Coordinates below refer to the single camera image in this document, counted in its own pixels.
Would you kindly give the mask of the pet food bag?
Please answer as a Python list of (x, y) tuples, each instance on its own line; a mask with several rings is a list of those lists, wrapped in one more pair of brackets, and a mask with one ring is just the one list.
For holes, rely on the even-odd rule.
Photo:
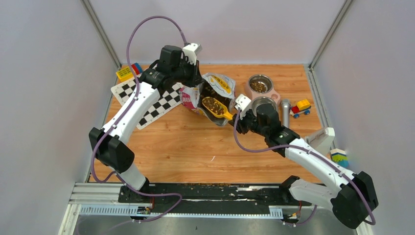
[(202, 82), (195, 87), (183, 86), (179, 90), (182, 104), (197, 114), (207, 117), (217, 126), (225, 126), (225, 118), (215, 117), (202, 103), (206, 97), (212, 97), (231, 111), (235, 104), (236, 81), (228, 76), (208, 72), (202, 75)]

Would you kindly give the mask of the yellow plastic scoop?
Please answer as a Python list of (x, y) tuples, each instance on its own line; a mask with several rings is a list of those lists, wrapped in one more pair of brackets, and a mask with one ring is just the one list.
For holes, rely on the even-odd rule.
[(208, 96), (203, 98), (202, 105), (216, 118), (225, 118), (226, 120), (233, 120), (233, 115), (228, 111), (227, 107), (214, 97)]

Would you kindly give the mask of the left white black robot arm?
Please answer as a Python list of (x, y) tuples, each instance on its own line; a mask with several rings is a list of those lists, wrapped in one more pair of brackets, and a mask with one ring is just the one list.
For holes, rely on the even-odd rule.
[(93, 159), (111, 168), (132, 187), (131, 196), (145, 202), (150, 196), (147, 178), (134, 164), (135, 155), (127, 146), (139, 121), (160, 97), (177, 83), (195, 86), (201, 81), (197, 54), (200, 44), (191, 43), (183, 48), (164, 46), (158, 60), (138, 77), (136, 87), (117, 114), (102, 128), (89, 132)]

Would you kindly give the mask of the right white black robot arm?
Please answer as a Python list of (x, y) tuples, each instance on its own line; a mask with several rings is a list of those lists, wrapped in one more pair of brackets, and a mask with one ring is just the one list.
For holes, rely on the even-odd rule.
[[(361, 223), (376, 224), (373, 211), (379, 202), (372, 177), (364, 171), (356, 173), (328, 159), (315, 150), (295, 131), (281, 124), (277, 110), (272, 104), (261, 104), (257, 112), (248, 109), (241, 116), (237, 108), (232, 115), (233, 135), (236, 144), (251, 153), (274, 151), (296, 162), (316, 176), (321, 184), (315, 184), (290, 176), (279, 197), (285, 204), (305, 201), (333, 212), (345, 226), (356, 229)], [(256, 133), (264, 138), (265, 149), (247, 149), (238, 140), (238, 134)]]

